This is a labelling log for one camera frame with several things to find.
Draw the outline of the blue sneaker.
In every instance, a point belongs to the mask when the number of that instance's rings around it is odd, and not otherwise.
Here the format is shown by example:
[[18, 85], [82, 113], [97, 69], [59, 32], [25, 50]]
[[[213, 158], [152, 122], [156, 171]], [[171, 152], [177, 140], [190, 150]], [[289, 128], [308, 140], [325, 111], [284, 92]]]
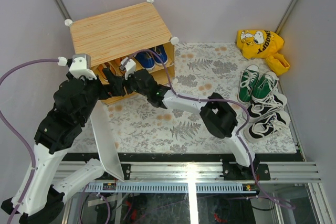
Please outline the blue sneaker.
[[155, 67], [154, 59], [148, 52], [139, 52], [135, 56], [135, 59], [142, 66], [142, 68], [146, 69], [147, 71], [151, 71]]
[[159, 46], [152, 48], [152, 51], [157, 54], [157, 56], [153, 56], [154, 61], [157, 65], [161, 66], [162, 64], [167, 64], [168, 56], [165, 52], [163, 45], [159, 45]]

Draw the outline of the orange sneaker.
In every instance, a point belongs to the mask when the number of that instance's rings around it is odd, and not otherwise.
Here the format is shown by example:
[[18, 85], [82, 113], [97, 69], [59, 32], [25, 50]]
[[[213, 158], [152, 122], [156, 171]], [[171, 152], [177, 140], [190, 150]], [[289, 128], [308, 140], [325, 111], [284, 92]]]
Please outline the orange sneaker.
[[115, 69], [118, 69], [118, 71], [121, 73], [121, 74], [124, 74], [125, 73], [125, 68], [122, 66], [122, 62], [124, 59], [127, 59], [127, 57], [120, 57], [120, 58], [117, 58], [115, 59], [113, 62], [115, 64]]
[[105, 73], [103, 72], [103, 69], [105, 69], [105, 68], [109, 69], [114, 75], [117, 74], [116, 71], [115, 71], [115, 69], [114, 69], [114, 67], [113, 67], [113, 65], [110, 62], [106, 62], [106, 63], [100, 64], [98, 66], [98, 71], [99, 71], [99, 73], [102, 76], [102, 78], [103, 78], [104, 81], [108, 81]]

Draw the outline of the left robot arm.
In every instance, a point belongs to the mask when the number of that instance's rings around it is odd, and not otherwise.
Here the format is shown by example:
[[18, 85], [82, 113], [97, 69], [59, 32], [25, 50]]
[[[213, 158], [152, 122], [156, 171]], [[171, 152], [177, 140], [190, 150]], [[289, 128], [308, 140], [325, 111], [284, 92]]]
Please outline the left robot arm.
[[[118, 152], [112, 138], [101, 100], [108, 95], [93, 71], [72, 70], [54, 94], [54, 106], [40, 123], [35, 145], [29, 147], [31, 164], [23, 183], [1, 208], [10, 217], [19, 215], [20, 223], [50, 223], [65, 203], [93, 180], [114, 177], [124, 180]], [[55, 173], [75, 138], [90, 122], [98, 158], [54, 183]]]

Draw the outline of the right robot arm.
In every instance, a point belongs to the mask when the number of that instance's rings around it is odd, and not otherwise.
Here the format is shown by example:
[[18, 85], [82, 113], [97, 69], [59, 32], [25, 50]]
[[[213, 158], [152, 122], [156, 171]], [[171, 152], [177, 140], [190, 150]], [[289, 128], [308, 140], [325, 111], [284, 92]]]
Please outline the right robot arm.
[[225, 139], [235, 162], [223, 160], [222, 177], [226, 180], [269, 180], [268, 166], [261, 164], [258, 156], [239, 135], [240, 128], [236, 112], [229, 100], [218, 93], [208, 98], [195, 98], [177, 93], [172, 85], [158, 84], [145, 69], [126, 74], [122, 84], [127, 92], [136, 92], [147, 98], [156, 108], [178, 109], [198, 114], [208, 132], [219, 139]]

